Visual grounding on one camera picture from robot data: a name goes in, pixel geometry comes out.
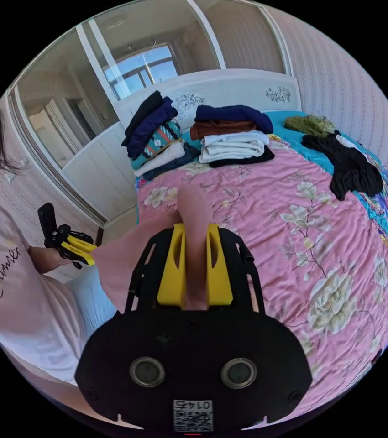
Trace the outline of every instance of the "ceiling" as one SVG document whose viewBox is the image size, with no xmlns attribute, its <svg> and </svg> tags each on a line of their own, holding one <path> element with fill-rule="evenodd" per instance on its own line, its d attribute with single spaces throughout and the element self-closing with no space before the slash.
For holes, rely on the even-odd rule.
<svg viewBox="0 0 388 438">
<path fill-rule="evenodd" d="M 198 0 L 202 10 L 228 0 Z M 142 0 L 118 6 L 95 17 L 107 45 L 114 50 L 136 40 L 187 28 L 196 18 L 182 0 Z M 85 32 L 90 32 L 84 24 Z M 89 66 L 75 29 L 48 49 L 30 71 L 70 71 Z"/>
</svg>

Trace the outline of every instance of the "folded clothes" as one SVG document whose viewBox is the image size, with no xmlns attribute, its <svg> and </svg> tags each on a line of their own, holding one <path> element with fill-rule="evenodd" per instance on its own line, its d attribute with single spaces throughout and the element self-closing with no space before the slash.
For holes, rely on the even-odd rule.
<svg viewBox="0 0 388 438">
<path fill-rule="evenodd" d="M 269 144 L 269 138 L 260 131 L 206 136 L 202 140 L 201 163 L 216 160 L 240 160 L 252 156 L 261 156 L 264 146 Z"/>
<path fill-rule="evenodd" d="M 176 158 L 175 160 L 170 161 L 163 166 L 160 166 L 156 169 L 150 170 L 143 174 L 143 178 L 146 181 L 151 181 L 154 178 L 162 175 L 165 172 L 168 172 L 173 169 L 177 169 L 178 167 L 184 166 L 185 164 L 191 163 L 200 155 L 200 151 L 195 147 L 191 146 L 189 143 L 184 144 L 185 155 L 181 158 Z"/>
<path fill-rule="evenodd" d="M 135 129 L 139 126 L 139 124 L 154 110 L 159 108 L 162 105 L 162 96 L 159 91 L 155 91 L 150 96 L 148 96 L 139 106 L 138 111 L 133 116 L 130 124 L 127 129 L 124 131 L 126 135 L 125 139 L 121 143 L 121 146 L 126 146 L 130 142 L 131 135 L 135 131 Z"/>
<path fill-rule="evenodd" d="M 255 124 L 258 131 L 264 134 L 273 133 L 273 124 L 268 115 L 250 106 L 235 105 L 214 108 L 209 105 L 199 105 L 194 121 L 205 122 L 211 120 L 224 120 L 229 122 L 250 121 Z"/>
<path fill-rule="evenodd" d="M 164 166 L 172 160 L 182 158 L 185 155 L 184 143 L 185 142 L 182 138 L 179 141 L 175 141 L 174 143 L 172 143 L 164 151 L 156 155 L 151 160 L 147 161 L 138 170 L 135 170 L 135 177 L 140 177 L 150 170 L 157 169 L 160 166 Z"/>
<path fill-rule="evenodd" d="M 175 120 L 171 120 L 158 127 L 153 133 L 142 154 L 136 159 L 130 159 L 131 166 L 138 170 L 147 160 L 158 154 L 167 144 L 182 136 L 180 126 Z"/>
<path fill-rule="evenodd" d="M 250 158 L 242 158 L 241 160 L 216 160 L 209 163 L 210 167 L 222 167 L 222 166 L 232 166 L 235 164 L 257 164 L 264 163 L 265 161 L 272 160 L 275 154 L 268 148 L 264 147 L 264 153 L 261 156 L 252 156 Z"/>
<path fill-rule="evenodd" d="M 197 121 L 191 126 L 190 135 L 193 140 L 199 140 L 206 136 L 232 134 L 234 132 L 253 131 L 257 127 L 251 121 L 226 121 L 226 120 L 209 120 Z"/>
<path fill-rule="evenodd" d="M 140 122 L 127 144 L 127 152 L 130 158 L 138 158 L 156 129 L 174 117 L 177 117 L 178 112 L 171 106 L 172 103 L 173 101 L 169 97 L 164 97 L 162 99 L 162 105 Z"/>
</svg>

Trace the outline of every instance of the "label sticker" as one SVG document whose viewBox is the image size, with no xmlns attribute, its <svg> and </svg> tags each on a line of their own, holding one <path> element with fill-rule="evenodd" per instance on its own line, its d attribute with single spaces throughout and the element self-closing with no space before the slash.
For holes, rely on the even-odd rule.
<svg viewBox="0 0 388 438">
<path fill-rule="evenodd" d="M 175 432 L 212 432 L 214 413 L 211 400 L 174 400 Z"/>
</svg>

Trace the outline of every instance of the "light blue pants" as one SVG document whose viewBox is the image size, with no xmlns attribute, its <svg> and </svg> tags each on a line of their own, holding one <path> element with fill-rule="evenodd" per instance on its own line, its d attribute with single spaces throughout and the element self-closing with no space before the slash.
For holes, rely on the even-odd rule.
<svg viewBox="0 0 388 438">
<path fill-rule="evenodd" d="M 98 269 L 95 265 L 83 266 L 77 278 L 67 286 L 72 291 L 83 316 L 87 339 L 94 331 L 111 319 L 117 309 L 103 292 Z"/>
</svg>

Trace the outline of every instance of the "black clothing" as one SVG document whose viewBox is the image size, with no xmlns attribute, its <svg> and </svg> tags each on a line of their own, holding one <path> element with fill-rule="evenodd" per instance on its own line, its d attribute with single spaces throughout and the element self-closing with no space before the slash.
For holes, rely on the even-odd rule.
<svg viewBox="0 0 388 438">
<path fill-rule="evenodd" d="M 208 164 L 210 167 L 231 166 L 233 164 L 256 164 L 272 160 L 274 157 L 275 154 L 267 146 L 265 146 L 264 153 L 261 156 L 252 156 L 250 158 L 242 158 L 240 160 L 230 158 L 226 160 L 212 161 Z"/>
<path fill-rule="evenodd" d="M 150 96 L 148 96 L 138 108 L 138 111 L 133 116 L 130 124 L 127 129 L 124 131 L 126 135 L 124 141 L 121 143 L 121 146 L 126 146 L 129 144 L 131 135 L 135 132 L 135 129 L 139 126 L 139 124 L 154 110 L 159 108 L 162 105 L 162 96 L 161 92 L 156 90 Z"/>
<path fill-rule="evenodd" d="M 383 189 L 383 178 L 378 169 L 367 162 L 357 149 L 343 146 L 337 139 L 336 131 L 326 138 L 303 136 L 302 144 L 325 154 L 334 166 L 331 191 L 339 201 L 345 199 L 348 191 L 365 193 L 373 197 Z"/>
</svg>

